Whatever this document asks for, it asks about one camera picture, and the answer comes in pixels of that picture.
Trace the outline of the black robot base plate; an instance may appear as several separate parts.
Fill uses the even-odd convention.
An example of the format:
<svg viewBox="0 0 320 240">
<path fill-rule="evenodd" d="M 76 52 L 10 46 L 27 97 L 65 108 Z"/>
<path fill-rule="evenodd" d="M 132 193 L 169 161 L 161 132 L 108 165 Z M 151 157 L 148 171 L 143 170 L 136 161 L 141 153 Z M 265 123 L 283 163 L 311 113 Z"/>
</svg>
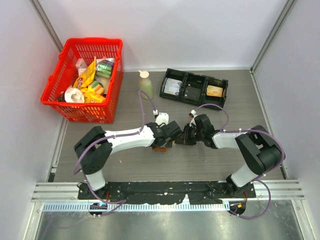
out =
<svg viewBox="0 0 320 240">
<path fill-rule="evenodd" d="M 98 200 L 88 192 L 85 182 L 77 187 L 79 200 Z M 108 182 L 98 195 L 113 204 L 179 205 L 187 197 L 192 205 L 204 205 L 221 203 L 222 199 L 253 199 L 256 191 L 252 183 L 233 189 L 223 181 L 118 181 Z"/>
</svg>

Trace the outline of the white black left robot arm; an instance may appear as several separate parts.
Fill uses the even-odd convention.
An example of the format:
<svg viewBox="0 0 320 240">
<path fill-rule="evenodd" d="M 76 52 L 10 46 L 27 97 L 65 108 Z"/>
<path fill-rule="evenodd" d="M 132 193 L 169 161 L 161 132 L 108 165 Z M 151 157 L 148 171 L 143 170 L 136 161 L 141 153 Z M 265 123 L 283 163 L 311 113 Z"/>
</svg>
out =
<svg viewBox="0 0 320 240">
<path fill-rule="evenodd" d="M 169 123 L 150 122 L 141 127 L 106 131 L 102 127 L 93 127 L 74 146 L 77 162 L 73 174 L 82 172 L 88 192 L 95 199 L 102 199 L 107 193 L 107 182 L 103 168 L 107 159 L 120 151 L 133 148 L 162 148 L 171 144 L 182 134 L 176 121 Z"/>
</svg>

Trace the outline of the brown leather card holder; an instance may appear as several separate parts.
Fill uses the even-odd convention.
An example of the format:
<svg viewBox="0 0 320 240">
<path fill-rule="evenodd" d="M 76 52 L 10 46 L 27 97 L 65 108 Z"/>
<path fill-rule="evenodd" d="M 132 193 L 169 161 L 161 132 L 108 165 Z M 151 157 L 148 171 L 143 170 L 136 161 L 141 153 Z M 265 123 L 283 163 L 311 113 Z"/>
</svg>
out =
<svg viewBox="0 0 320 240">
<path fill-rule="evenodd" d="M 167 152 L 169 150 L 168 147 L 155 147 L 152 149 L 155 152 Z"/>
</svg>

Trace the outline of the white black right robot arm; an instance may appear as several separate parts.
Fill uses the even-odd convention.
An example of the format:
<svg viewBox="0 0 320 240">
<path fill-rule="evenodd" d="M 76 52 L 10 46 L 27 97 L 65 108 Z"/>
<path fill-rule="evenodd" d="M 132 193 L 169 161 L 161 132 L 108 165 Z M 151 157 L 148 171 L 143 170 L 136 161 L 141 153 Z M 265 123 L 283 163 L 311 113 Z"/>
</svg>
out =
<svg viewBox="0 0 320 240">
<path fill-rule="evenodd" d="M 217 130 L 206 114 L 195 116 L 175 141 L 188 146 L 197 142 L 211 149 L 241 152 L 245 164 L 226 178 L 226 193 L 233 198 L 242 194 L 250 182 L 280 166 L 285 159 L 283 146 L 261 125 L 245 130 Z"/>
</svg>

